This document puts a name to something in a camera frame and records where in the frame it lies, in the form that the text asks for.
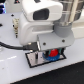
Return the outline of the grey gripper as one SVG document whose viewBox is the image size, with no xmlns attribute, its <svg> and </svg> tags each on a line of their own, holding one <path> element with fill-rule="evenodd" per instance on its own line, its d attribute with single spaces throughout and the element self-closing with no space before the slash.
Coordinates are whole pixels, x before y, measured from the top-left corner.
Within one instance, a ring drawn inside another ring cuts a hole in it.
<svg viewBox="0 0 84 84">
<path fill-rule="evenodd" d="M 67 37 L 62 38 L 55 33 L 44 33 L 34 36 L 34 41 L 38 42 L 39 49 L 41 51 L 58 49 L 60 55 L 64 55 L 64 47 L 70 46 L 74 43 L 75 38 L 73 33 L 70 33 Z M 43 53 L 44 58 L 49 57 L 49 51 Z"/>
</svg>

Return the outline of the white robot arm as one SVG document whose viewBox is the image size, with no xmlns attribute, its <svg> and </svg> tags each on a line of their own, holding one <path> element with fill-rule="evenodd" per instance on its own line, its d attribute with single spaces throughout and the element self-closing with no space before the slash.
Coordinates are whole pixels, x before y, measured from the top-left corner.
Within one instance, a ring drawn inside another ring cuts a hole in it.
<svg viewBox="0 0 84 84">
<path fill-rule="evenodd" d="M 43 51 L 47 59 L 56 58 L 59 49 L 73 44 L 72 24 L 80 18 L 83 7 L 84 0 L 23 0 L 20 44 L 32 44 L 33 51 Z"/>
</svg>

